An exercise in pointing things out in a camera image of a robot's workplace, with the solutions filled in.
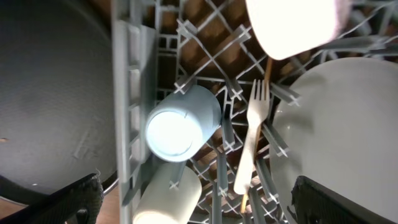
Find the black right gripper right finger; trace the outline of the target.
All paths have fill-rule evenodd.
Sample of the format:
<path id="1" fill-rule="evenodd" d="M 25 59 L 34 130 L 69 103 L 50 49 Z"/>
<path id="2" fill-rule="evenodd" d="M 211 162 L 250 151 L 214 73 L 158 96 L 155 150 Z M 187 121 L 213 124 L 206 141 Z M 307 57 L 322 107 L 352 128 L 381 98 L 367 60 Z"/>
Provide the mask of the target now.
<path id="1" fill-rule="evenodd" d="M 297 177 L 291 195 L 291 216 L 298 224 L 394 223 L 304 175 Z"/>

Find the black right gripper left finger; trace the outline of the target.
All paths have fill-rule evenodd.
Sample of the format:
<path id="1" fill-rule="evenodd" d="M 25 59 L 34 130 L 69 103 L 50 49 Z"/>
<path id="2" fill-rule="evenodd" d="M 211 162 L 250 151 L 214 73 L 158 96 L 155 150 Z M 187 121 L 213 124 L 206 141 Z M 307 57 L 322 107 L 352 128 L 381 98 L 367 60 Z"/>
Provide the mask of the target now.
<path id="1" fill-rule="evenodd" d="M 103 203 L 103 186 L 97 174 L 89 174 L 41 201 L 1 219 L 1 224 L 96 223 Z"/>

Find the grey round plate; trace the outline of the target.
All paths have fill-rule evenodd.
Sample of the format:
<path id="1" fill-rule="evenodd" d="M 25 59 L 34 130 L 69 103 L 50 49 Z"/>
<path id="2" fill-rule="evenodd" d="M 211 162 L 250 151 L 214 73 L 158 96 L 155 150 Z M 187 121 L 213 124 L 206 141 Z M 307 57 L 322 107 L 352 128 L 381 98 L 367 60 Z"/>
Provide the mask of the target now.
<path id="1" fill-rule="evenodd" d="M 304 175 L 348 200 L 397 221 L 397 64 L 341 58 L 313 67 L 281 102 L 273 127 L 286 155 L 270 153 L 272 179 L 289 223 L 291 191 Z"/>

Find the cream white cup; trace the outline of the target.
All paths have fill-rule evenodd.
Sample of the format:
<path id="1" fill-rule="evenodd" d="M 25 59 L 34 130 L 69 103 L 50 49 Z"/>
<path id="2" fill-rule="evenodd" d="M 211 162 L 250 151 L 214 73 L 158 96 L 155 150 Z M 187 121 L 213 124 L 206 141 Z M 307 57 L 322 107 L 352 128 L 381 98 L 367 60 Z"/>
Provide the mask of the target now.
<path id="1" fill-rule="evenodd" d="M 162 164 L 145 189 L 132 222 L 141 224 L 188 223 L 201 196 L 201 182 L 189 167 L 177 189 L 170 188 L 174 165 Z"/>

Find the light blue cup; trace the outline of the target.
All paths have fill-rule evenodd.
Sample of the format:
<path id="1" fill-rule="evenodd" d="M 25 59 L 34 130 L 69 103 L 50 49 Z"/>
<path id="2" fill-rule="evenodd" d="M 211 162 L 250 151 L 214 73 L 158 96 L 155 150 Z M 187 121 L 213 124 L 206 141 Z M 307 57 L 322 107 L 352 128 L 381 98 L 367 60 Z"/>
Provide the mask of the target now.
<path id="1" fill-rule="evenodd" d="M 193 157 L 221 124 L 221 107 L 207 88 L 193 85 L 184 93 L 172 93 L 150 113 L 146 142 L 158 158 L 183 162 Z"/>

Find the pink bowl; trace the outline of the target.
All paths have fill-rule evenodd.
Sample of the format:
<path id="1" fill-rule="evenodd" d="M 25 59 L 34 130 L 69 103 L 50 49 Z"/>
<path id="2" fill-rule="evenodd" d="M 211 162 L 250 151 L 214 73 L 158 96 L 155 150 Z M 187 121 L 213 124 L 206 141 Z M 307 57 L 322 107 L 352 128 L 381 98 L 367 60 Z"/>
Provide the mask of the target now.
<path id="1" fill-rule="evenodd" d="M 259 45 L 283 60 L 335 40 L 345 27 L 350 0 L 246 0 Z"/>

